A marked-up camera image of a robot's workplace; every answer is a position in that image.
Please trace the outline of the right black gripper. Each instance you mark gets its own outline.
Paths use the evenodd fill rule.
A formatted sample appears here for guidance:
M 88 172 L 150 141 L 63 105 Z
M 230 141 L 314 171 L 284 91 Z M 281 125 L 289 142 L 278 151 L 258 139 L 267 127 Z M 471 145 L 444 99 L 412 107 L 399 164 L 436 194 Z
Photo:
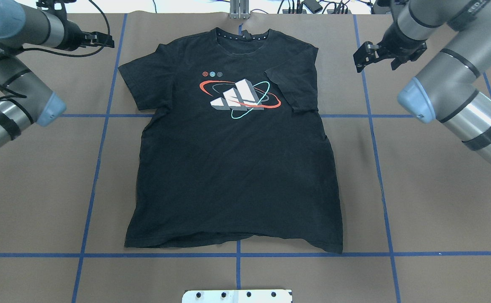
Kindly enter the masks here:
M 427 49 L 425 40 L 413 40 L 407 37 L 394 22 L 384 33 L 380 46 L 365 41 L 353 54 L 353 60 L 357 73 L 361 73 L 367 65 L 378 63 L 382 59 L 392 59 L 391 68 L 396 70 L 408 61 L 417 61 Z

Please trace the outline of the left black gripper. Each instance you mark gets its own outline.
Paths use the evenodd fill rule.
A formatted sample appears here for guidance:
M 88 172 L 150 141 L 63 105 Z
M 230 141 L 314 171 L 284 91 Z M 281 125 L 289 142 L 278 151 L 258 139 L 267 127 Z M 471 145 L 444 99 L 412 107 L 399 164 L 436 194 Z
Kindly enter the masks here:
M 63 23 L 63 26 L 63 50 L 65 51 L 74 51 L 78 48 L 85 47 L 115 47 L 115 41 L 110 34 L 102 32 L 83 32 L 74 22 L 65 22 Z

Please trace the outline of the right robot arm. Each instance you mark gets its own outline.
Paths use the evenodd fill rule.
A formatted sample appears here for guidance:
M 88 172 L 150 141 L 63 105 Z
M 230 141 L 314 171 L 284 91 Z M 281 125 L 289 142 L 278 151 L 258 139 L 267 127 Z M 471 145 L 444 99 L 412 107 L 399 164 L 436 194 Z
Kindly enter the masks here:
M 392 70 L 416 61 L 432 34 L 456 32 L 397 96 L 422 123 L 437 120 L 491 165 L 491 99 L 473 83 L 491 67 L 491 0 L 379 0 L 392 24 L 379 43 L 364 42 L 353 54 L 357 72 L 391 60 Z

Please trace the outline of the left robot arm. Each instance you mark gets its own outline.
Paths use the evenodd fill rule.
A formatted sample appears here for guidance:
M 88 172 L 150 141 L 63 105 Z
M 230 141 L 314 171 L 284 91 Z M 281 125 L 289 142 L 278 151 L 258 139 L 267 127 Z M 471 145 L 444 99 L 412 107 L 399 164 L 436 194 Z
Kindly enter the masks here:
M 114 48 L 107 32 L 88 32 L 68 19 L 66 0 L 38 0 L 35 7 L 0 0 L 0 148 L 33 124 L 45 127 L 67 106 L 18 56 L 41 51 L 74 58 L 78 48 Z

